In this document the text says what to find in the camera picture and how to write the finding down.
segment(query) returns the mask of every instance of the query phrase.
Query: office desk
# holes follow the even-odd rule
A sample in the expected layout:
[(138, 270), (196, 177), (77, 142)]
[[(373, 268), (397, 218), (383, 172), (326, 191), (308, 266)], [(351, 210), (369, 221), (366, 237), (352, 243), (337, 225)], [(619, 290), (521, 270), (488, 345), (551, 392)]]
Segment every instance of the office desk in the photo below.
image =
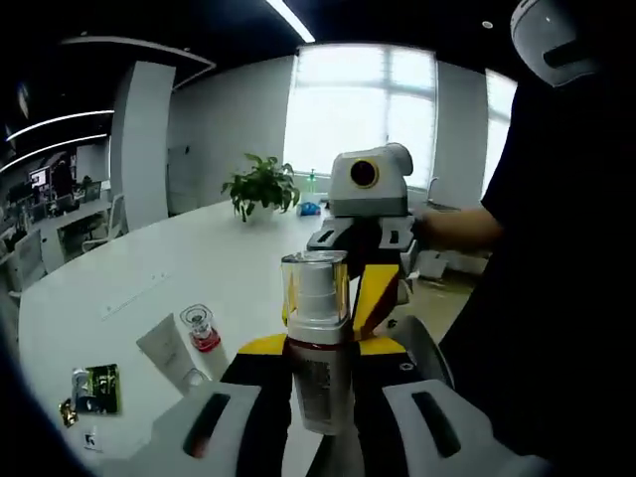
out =
[[(221, 203), (118, 238), (30, 287), (20, 306), (23, 370), (77, 454), (88, 464), (130, 456), (149, 439), (153, 420), (181, 398), (136, 345), (170, 313), (188, 343), (179, 313), (195, 303), (208, 306), (229, 361), (246, 342), (285, 332), (280, 259), (304, 249), (322, 220), (290, 211), (251, 227)], [(205, 371), (205, 355), (187, 347)], [(72, 369), (111, 363), (121, 376), (121, 415), (83, 414), (63, 427), (58, 404), (71, 395)], [(290, 403), (283, 475), (296, 477), (305, 475), (321, 436), (303, 428), (295, 393)], [(82, 430), (93, 425), (101, 454), (81, 446)]]
[(60, 242), (60, 229), (86, 217), (107, 211), (108, 209), (110, 209), (110, 202), (104, 200), (92, 201), (86, 204), (80, 204), (79, 209), (76, 211), (66, 213), (59, 217), (44, 219), (32, 225), (33, 229), (40, 230), (42, 260), (44, 261), (47, 273), (52, 273), (65, 264), (64, 249)]

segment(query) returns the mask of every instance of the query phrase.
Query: green leaves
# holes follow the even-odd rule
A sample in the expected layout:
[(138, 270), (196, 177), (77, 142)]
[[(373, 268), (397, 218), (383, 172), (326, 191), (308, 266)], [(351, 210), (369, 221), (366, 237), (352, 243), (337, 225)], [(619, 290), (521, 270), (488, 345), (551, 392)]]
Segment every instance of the green leaves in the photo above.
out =
[(280, 208), (287, 212), (290, 205), (295, 207), (300, 200), (300, 191), (294, 187), (294, 170), (289, 164), (278, 164), (278, 158), (269, 156), (265, 160), (255, 154), (245, 154), (254, 163), (246, 174), (232, 174), (232, 179), (221, 187), (223, 194), (230, 189), (230, 198), (235, 213), (246, 222), (255, 205)]
[(262, 164), (262, 159), (260, 159), (260, 157), (256, 156), (255, 154), (245, 153), (245, 157), (249, 159), (250, 161), (254, 161), (258, 165)]

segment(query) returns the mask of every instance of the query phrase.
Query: white pillar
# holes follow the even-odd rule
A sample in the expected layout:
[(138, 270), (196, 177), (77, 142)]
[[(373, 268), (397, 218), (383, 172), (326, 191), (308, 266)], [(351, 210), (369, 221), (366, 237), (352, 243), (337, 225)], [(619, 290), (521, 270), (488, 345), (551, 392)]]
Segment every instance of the white pillar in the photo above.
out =
[(78, 146), (76, 177), (89, 176), (94, 182), (108, 179), (108, 141)]
[(479, 206), (488, 144), (486, 77), (437, 64), (437, 140), (430, 199), (460, 209)]
[(114, 102), (110, 149), (112, 194), (124, 195), (128, 229), (168, 218), (166, 133), (175, 68), (137, 62)]

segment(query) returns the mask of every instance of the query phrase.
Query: camera lens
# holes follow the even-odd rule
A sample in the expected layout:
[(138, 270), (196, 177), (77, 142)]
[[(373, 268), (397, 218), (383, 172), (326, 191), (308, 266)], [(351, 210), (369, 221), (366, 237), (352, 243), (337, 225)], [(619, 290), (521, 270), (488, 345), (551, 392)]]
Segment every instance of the camera lens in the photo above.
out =
[(371, 187), (378, 181), (378, 171), (371, 162), (357, 161), (351, 166), (351, 179), (359, 187)]

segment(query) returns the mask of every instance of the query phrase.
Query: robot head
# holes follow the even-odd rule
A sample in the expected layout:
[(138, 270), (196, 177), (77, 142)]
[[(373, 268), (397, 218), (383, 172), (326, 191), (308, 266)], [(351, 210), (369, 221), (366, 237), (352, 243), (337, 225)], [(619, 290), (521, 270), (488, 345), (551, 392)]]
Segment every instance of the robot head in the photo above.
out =
[(401, 144), (340, 154), (331, 172), (331, 213), (335, 217), (407, 215), (404, 176), (412, 172), (412, 159)]
[(581, 34), (580, 22), (563, 0), (523, 0), (513, 13), (513, 44), (541, 80), (557, 87), (593, 75), (599, 63)]

